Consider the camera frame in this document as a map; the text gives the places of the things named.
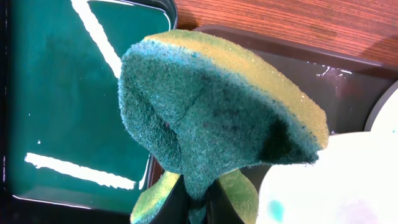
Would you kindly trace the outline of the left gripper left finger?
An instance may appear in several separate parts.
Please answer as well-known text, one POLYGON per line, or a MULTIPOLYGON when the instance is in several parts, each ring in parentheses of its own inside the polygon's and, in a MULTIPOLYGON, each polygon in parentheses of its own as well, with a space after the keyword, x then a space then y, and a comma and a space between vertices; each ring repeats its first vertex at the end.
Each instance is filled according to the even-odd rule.
POLYGON ((189 196, 180 176, 160 211, 150 224, 188 224, 189 196))

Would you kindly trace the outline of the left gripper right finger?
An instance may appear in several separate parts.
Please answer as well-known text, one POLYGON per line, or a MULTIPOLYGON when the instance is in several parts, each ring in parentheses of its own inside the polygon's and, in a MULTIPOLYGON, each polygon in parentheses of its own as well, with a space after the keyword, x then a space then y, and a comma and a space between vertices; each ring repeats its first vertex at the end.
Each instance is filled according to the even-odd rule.
POLYGON ((234 210, 229 198, 215 180, 206 191, 206 224, 243 224, 244 222, 234 210))

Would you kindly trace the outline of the green yellow sponge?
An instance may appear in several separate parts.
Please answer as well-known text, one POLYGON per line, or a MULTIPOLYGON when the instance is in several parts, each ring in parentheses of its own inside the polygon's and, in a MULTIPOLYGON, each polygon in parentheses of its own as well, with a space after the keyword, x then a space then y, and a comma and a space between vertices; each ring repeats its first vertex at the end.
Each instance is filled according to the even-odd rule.
POLYGON ((206 223, 212 186, 232 211, 224 223, 254 223, 259 196, 243 167, 313 164, 328 145, 325 112, 260 56, 210 34, 149 35, 123 55, 118 81, 128 133, 164 169, 140 194, 131 223, 151 223, 178 182, 188 221, 206 223))

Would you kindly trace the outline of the white plate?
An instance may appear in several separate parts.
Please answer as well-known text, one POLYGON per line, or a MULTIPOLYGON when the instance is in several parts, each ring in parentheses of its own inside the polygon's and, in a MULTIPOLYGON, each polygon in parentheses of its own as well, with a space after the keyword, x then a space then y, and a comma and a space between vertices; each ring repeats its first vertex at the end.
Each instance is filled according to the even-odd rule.
POLYGON ((397 134, 397 82, 391 85, 371 110, 364 131, 397 134))
POLYGON ((314 164, 272 166, 257 223, 397 224, 397 134, 330 136, 314 164))

